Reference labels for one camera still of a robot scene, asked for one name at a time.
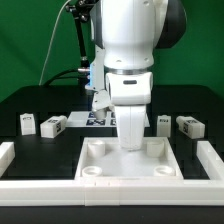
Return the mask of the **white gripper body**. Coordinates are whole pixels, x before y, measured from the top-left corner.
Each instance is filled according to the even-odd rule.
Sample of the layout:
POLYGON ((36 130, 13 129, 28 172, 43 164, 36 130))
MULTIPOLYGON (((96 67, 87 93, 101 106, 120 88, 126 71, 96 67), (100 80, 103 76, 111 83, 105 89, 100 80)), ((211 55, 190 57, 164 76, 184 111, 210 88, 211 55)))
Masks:
POLYGON ((151 102, 152 73, 107 74, 108 91, 115 110, 119 144, 128 150, 142 146, 146 106, 151 102))

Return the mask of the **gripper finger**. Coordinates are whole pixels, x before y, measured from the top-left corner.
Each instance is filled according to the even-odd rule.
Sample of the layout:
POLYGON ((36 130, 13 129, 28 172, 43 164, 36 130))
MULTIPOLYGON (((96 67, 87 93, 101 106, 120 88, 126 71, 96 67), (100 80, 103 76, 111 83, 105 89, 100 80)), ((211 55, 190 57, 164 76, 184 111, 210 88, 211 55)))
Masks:
POLYGON ((94 93, 92 112, 97 119, 105 119, 107 116, 107 108, 110 106, 111 100, 106 90, 100 90, 94 93))

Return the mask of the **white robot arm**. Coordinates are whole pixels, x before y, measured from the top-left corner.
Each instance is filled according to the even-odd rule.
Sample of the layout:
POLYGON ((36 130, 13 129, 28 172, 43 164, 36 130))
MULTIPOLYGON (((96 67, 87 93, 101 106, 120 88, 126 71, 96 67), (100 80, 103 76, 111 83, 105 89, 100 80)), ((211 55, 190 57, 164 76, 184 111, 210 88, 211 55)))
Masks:
POLYGON ((99 0, 90 11, 95 59, 90 65, 92 111, 115 110, 119 145, 142 146, 151 102, 153 50, 173 47, 186 31, 181 0, 99 0))

